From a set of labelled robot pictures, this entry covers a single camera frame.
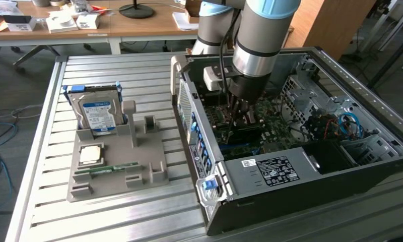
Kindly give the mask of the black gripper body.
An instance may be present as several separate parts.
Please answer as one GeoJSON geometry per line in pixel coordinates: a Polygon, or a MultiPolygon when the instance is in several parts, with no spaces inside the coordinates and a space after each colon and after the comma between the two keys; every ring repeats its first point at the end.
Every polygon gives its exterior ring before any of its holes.
{"type": "Polygon", "coordinates": [[[244,100],[251,105],[256,104],[270,80],[270,76],[272,75],[268,74],[261,77],[247,75],[232,77],[229,87],[231,103],[236,103],[237,100],[244,100]]]}

